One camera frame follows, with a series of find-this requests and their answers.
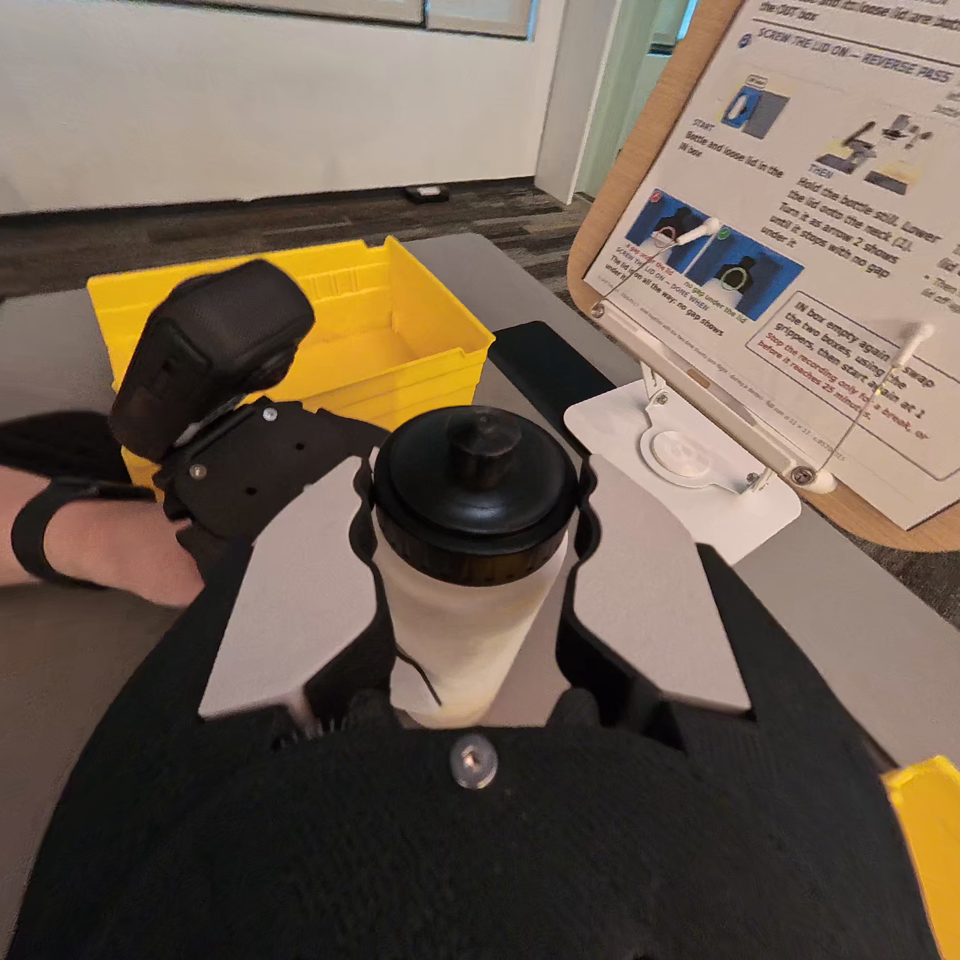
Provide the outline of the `black bottle lid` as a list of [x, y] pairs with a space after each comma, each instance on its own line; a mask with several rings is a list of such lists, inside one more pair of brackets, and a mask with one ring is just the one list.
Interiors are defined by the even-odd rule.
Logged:
[[373, 467], [384, 542], [439, 582], [519, 582], [557, 552], [577, 506], [579, 476], [546, 429], [506, 410], [463, 405], [392, 431]]

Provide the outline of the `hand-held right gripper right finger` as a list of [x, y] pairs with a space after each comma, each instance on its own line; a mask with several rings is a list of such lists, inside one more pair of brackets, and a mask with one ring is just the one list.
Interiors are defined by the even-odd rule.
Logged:
[[574, 550], [558, 668], [591, 694], [602, 724], [650, 724], [672, 704], [750, 712], [696, 542], [652, 493], [596, 454], [582, 463]]

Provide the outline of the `yellow plastic bin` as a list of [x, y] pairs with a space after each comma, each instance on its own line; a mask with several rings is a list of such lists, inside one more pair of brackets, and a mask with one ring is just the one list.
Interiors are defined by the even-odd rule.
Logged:
[[959, 772], [945, 756], [882, 775], [943, 959], [959, 957]]
[[118, 390], [151, 311], [181, 282], [262, 258], [286, 273], [315, 315], [285, 378], [250, 393], [394, 430], [468, 405], [495, 335], [393, 237], [208, 259], [93, 276], [86, 292]]

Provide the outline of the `printed instruction sheet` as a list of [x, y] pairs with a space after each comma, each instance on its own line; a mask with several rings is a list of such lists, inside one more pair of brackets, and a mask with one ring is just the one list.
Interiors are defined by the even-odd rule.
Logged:
[[744, 2], [585, 279], [910, 531], [958, 503], [958, 2]]

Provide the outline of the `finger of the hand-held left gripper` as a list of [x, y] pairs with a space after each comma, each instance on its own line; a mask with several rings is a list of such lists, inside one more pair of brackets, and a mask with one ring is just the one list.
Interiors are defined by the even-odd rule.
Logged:
[[403, 712], [435, 712], [443, 706], [426, 669], [400, 646], [390, 674], [390, 702]]

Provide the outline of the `window frame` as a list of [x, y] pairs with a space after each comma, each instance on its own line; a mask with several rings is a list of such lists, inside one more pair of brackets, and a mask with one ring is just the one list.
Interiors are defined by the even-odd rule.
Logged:
[[512, 40], [529, 37], [537, 6], [533, 1], [203, 1], [202, 4]]

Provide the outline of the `person's left hand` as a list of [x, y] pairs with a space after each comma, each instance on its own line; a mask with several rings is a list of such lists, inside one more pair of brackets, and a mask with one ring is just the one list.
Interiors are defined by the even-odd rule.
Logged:
[[203, 589], [156, 502], [1, 468], [1, 586], [52, 583], [126, 592], [184, 608]]

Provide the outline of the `white stand base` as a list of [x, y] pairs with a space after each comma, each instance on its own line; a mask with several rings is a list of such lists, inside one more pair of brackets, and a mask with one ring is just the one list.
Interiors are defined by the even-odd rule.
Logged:
[[675, 390], [643, 380], [569, 407], [569, 433], [734, 566], [797, 521], [798, 495]]

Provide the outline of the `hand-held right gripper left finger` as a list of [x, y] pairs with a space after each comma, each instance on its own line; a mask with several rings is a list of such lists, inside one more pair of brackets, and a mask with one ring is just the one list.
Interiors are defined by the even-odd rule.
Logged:
[[279, 707], [304, 731], [329, 731], [357, 693], [389, 692], [396, 642], [373, 563], [371, 474], [369, 458], [346, 458], [258, 535], [202, 719]]

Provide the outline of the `white plastic bottle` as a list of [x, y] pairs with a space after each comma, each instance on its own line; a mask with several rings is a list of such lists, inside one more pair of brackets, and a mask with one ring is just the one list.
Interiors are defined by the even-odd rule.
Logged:
[[569, 548], [570, 535], [564, 534], [553, 556], [530, 575], [473, 586], [428, 577], [380, 538], [374, 562], [396, 646], [425, 669], [442, 701], [435, 711], [399, 711], [426, 729], [476, 724], [497, 697], [565, 569]]

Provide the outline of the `wooden display board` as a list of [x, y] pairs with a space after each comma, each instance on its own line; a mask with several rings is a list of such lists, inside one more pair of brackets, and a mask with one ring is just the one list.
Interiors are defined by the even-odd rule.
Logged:
[[796, 455], [742, 414], [742, 407], [702, 373], [639, 328], [630, 329], [625, 313], [602, 306], [602, 295], [586, 280], [589, 267], [610, 238], [628, 203], [663, 150], [716, 49], [730, 30], [742, 2], [706, 2], [697, 11], [686, 39], [666, 65], [634, 124], [618, 159], [596, 195], [580, 227], [567, 265], [568, 289], [577, 308], [639, 362], [642, 382], [651, 398], [681, 398], [694, 414], [694, 425], [712, 424], [715, 431], [759, 462], [760, 482], [772, 474], [798, 503], [815, 510], [841, 531], [869, 543], [918, 553], [945, 553], [959, 547], [959, 507], [904, 531], [844, 484], [830, 492], [813, 492], [790, 482]]

